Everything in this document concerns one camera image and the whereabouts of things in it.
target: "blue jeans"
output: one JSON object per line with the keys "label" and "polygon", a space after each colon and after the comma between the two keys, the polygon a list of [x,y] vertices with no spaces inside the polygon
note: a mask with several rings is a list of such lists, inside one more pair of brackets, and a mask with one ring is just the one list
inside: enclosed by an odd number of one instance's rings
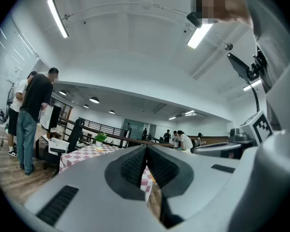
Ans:
{"label": "blue jeans", "polygon": [[25,166],[25,172],[29,173],[33,165],[33,142],[37,122],[27,111],[19,111],[17,120],[17,154],[21,164]]}

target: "checkered tablecloth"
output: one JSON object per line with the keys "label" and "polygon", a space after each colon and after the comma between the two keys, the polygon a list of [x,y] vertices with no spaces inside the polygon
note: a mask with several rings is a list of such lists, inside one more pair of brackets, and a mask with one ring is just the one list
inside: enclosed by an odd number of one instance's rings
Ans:
{"label": "checkered tablecloth", "polygon": [[[104,151],[102,152],[96,151],[95,148],[96,148],[96,145],[93,144],[93,145],[78,149],[76,151],[73,151],[72,153],[61,156],[59,173],[65,171],[67,168],[71,167],[72,165],[80,161],[97,157],[97,156],[101,156],[104,154],[112,153],[117,150],[124,150],[124,149],[119,149],[118,147],[115,147],[115,146],[109,146],[109,145],[104,145],[104,144],[101,145],[101,148],[104,149]],[[141,181],[141,190],[145,192],[146,202],[148,201],[152,187],[153,187],[153,179],[151,177],[148,167],[146,166],[143,172],[142,181]]]}

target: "office chair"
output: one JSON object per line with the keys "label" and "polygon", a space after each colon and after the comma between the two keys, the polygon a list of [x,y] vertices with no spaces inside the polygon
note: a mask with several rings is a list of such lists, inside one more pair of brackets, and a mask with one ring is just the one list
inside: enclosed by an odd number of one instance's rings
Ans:
{"label": "office chair", "polygon": [[[72,130],[72,132],[67,140],[67,142],[70,143],[68,146],[67,153],[71,153],[71,152],[76,150],[75,146],[76,146],[76,143],[77,143],[79,137],[82,135],[84,123],[85,123],[85,120],[82,118],[79,118],[76,120],[75,125],[73,127],[73,130]],[[54,173],[54,176],[55,176],[59,173],[60,157],[62,154],[66,153],[66,151],[63,149],[56,149],[56,148],[50,148],[49,150],[52,152],[58,153],[58,155],[50,154],[48,152],[48,146],[47,146],[45,148],[44,155],[43,155],[45,161],[47,161],[47,162],[43,164],[43,169],[44,170],[47,169],[47,167],[49,166],[49,163],[55,164],[56,165],[56,171]]]}

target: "shoe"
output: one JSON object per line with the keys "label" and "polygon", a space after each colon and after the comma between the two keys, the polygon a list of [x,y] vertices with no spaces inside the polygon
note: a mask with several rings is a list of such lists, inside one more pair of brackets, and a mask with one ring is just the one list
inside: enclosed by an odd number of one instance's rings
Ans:
{"label": "shoe", "polygon": [[15,149],[13,149],[12,151],[9,151],[9,155],[11,156],[11,157],[18,157],[18,154],[17,154],[17,150],[15,150]]}
{"label": "shoe", "polygon": [[34,172],[34,170],[35,170],[35,167],[34,167],[34,165],[32,165],[31,171],[30,172],[25,172],[25,175],[32,174],[32,172]]}

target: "black shorts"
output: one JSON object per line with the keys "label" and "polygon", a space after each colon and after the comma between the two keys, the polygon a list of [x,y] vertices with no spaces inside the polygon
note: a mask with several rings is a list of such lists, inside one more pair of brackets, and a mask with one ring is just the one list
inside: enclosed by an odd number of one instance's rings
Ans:
{"label": "black shorts", "polygon": [[12,108],[9,109],[9,134],[16,136],[17,131],[17,119],[18,119],[18,112],[15,112]]}

